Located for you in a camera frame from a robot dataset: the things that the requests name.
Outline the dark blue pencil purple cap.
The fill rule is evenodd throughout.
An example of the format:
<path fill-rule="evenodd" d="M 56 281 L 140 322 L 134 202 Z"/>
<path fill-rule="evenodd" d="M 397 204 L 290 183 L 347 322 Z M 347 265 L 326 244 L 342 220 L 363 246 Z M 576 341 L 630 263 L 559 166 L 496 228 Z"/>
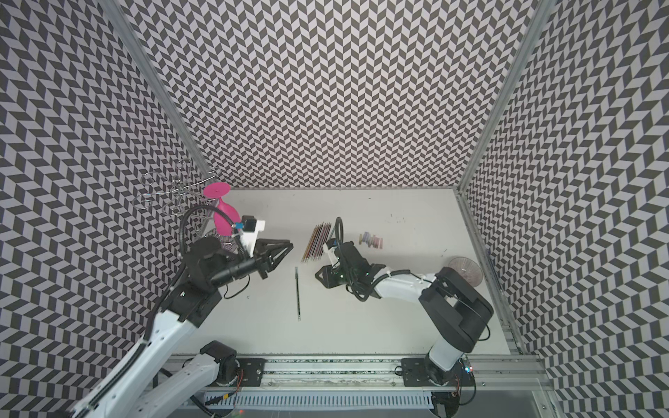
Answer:
<path fill-rule="evenodd" d="M 322 225 L 318 225 L 314 228 L 314 231 L 312 233 L 310 241 L 308 242 L 308 247 L 307 247 L 307 250 L 306 250 L 306 253 L 305 253 L 305 256 L 304 256 L 305 261 L 308 261 L 310 259 L 311 255 L 312 255 L 312 252 L 314 250 L 314 247 L 315 247 L 315 242 L 317 241 L 321 230 L 322 230 Z"/>

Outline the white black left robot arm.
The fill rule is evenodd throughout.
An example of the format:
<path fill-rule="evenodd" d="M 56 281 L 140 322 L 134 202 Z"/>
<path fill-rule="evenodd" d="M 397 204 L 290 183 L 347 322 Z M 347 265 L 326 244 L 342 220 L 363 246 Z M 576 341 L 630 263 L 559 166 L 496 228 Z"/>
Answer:
<path fill-rule="evenodd" d="M 266 279 L 292 251 L 289 240 L 259 237 L 264 224 L 254 217 L 232 219 L 235 250 L 224 249 L 212 236 L 186 242 L 186 226 L 198 211 L 226 214 L 216 207 L 195 205 L 179 226 L 182 264 L 152 308 L 141 339 L 105 379 L 65 413 L 66 417 L 167 417 L 206 386 L 239 385 L 241 369 L 233 348 L 212 341 L 191 362 L 160 383 L 148 385 L 181 343 L 191 337 L 222 301 L 222 287 L 257 273 Z"/>

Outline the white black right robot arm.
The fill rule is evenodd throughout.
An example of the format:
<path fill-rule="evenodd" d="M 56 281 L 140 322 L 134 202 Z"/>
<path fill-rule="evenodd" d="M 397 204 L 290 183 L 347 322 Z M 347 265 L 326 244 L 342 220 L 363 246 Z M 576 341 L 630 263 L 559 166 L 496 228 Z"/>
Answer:
<path fill-rule="evenodd" d="M 343 220 L 338 217 L 334 224 L 334 237 L 325 243 L 330 263 L 315 278 L 327 288 L 345 287 L 360 302 L 376 298 L 419 304 L 440 334 L 423 361 L 428 383 L 463 383 L 470 371 L 463 357 L 484 339 L 482 334 L 491 332 L 491 303 L 454 268 L 418 274 L 369 263 L 354 242 L 344 240 Z"/>

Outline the pink plastic wine glass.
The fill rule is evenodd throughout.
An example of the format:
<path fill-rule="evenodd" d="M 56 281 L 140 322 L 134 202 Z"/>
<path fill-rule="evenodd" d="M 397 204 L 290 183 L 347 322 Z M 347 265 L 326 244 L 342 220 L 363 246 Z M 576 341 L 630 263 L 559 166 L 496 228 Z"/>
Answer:
<path fill-rule="evenodd" d="M 224 212 L 224 214 L 228 216 L 228 219 L 233 221 L 233 224 L 238 224 L 241 222 L 240 214 L 234 207 L 232 207 L 231 205 L 226 203 L 225 200 L 223 200 L 223 198 L 228 193 L 230 193 L 230 191 L 231 191 L 230 184 L 224 182 L 216 182 L 206 186 L 203 191 L 203 194 L 209 200 L 215 200 L 217 203 L 216 207 L 219 210 L 221 210 L 221 212 Z M 219 233 L 220 236 L 230 237 L 233 235 L 233 228 L 231 227 L 230 223 L 219 214 L 214 214 L 214 226 L 216 228 L 217 233 Z"/>

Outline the clear pink glass dish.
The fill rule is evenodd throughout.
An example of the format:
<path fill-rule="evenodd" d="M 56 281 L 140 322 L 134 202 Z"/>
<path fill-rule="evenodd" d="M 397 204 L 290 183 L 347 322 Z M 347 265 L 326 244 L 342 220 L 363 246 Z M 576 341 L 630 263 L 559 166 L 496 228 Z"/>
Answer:
<path fill-rule="evenodd" d="M 480 286 L 484 281 L 484 272 L 475 261 L 466 257 L 454 257 L 448 267 L 456 270 L 472 287 Z"/>

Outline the aluminium corner post left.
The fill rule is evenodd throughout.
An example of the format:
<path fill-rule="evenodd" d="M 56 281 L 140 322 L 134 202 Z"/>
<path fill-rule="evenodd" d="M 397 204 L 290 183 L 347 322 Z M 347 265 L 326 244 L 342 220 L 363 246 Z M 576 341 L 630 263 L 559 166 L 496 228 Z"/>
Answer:
<path fill-rule="evenodd" d="M 144 47 L 135 35 L 132 26 L 125 17 L 125 13 L 120 7 L 118 1 L 99 0 L 97 4 L 102 8 L 104 14 L 109 19 L 111 25 L 130 56 L 140 75 L 146 80 L 149 90 L 153 93 L 155 99 L 161 106 L 167 119 L 174 128 L 181 144 L 186 149 L 193 163 L 198 167 L 202 174 L 211 174 L 212 170 L 207 160 L 203 156 L 193 135 L 186 126 L 167 88 L 163 85 L 153 63 L 149 59 Z"/>

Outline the aluminium corner post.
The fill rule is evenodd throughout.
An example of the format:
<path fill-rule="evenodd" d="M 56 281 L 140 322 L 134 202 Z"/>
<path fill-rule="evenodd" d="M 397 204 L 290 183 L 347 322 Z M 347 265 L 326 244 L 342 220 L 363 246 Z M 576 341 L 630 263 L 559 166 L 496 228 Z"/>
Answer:
<path fill-rule="evenodd" d="M 181 144 L 186 149 L 193 163 L 198 167 L 202 174 L 211 174 L 212 170 L 207 160 L 203 156 L 193 135 L 186 126 L 167 88 L 163 85 L 153 63 L 149 59 L 144 47 L 135 35 L 132 26 L 125 17 L 125 13 L 120 7 L 118 1 L 99 0 L 97 4 L 102 8 L 104 14 L 109 19 L 111 25 L 130 56 L 140 75 L 146 80 L 149 90 L 153 93 L 155 99 L 161 106 L 167 119 L 174 128 Z"/>
<path fill-rule="evenodd" d="M 482 131 L 477 141 L 470 161 L 468 162 L 463 172 L 463 176 L 457 185 L 456 189 L 458 193 L 464 193 L 470 184 L 470 181 L 472 181 L 474 178 L 474 175 L 482 159 L 484 158 L 484 155 L 488 149 L 494 133 L 496 132 L 496 129 L 498 128 L 503 114 L 505 113 L 510 99 L 513 96 L 513 92 L 517 88 L 517 84 L 522 77 L 528 60 L 530 59 L 531 54 L 540 40 L 541 34 L 557 3 L 558 2 L 555 0 L 541 0 L 538 2 L 538 7 L 536 8 L 536 11 L 531 18 L 526 33 L 524 36 L 522 36 L 519 49 L 517 50 L 517 53 L 512 60 L 510 70 L 505 78 L 505 81 L 503 82 L 502 88 L 500 89 L 498 97 L 495 100 L 493 108 L 491 109 L 489 118 L 484 125 L 484 130 Z"/>

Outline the aluminium corner post right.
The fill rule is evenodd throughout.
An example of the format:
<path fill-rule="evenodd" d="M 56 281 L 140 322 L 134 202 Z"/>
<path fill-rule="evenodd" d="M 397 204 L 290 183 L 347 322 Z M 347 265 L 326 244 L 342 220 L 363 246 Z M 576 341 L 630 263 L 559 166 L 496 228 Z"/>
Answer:
<path fill-rule="evenodd" d="M 526 33 L 524 36 L 522 36 L 519 49 L 517 50 L 517 53 L 512 60 L 510 70 L 505 78 L 505 81 L 503 82 L 502 88 L 500 89 L 498 97 L 495 100 L 493 108 L 491 109 L 489 118 L 484 125 L 484 130 L 482 131 L 477 141 L 470 161 L 468 162 L 463 172 L 463 176 L 457 185 L 456 189 L 458 193 L 464 193 L 470 184 L 470 181 L 472 181 L 474 178 L 474 175 L 482 159 L 484 158 L 484 155 L 488 149 L 494 133 L 496 132 L 496 129 L 498 128 L 503 114 L 505 113 L 510 99 L 513 96 L 513 92 L 517 88 L 517 84 L 522 77 L 528 60 L 530 59 L 531 54 L 540 40 L 541 34 L 557 3 L 558 2 L 555 0 L 541 0 L 538 2 L 538 7 L 536 8 L 536 11 L 531 18 Z"/>

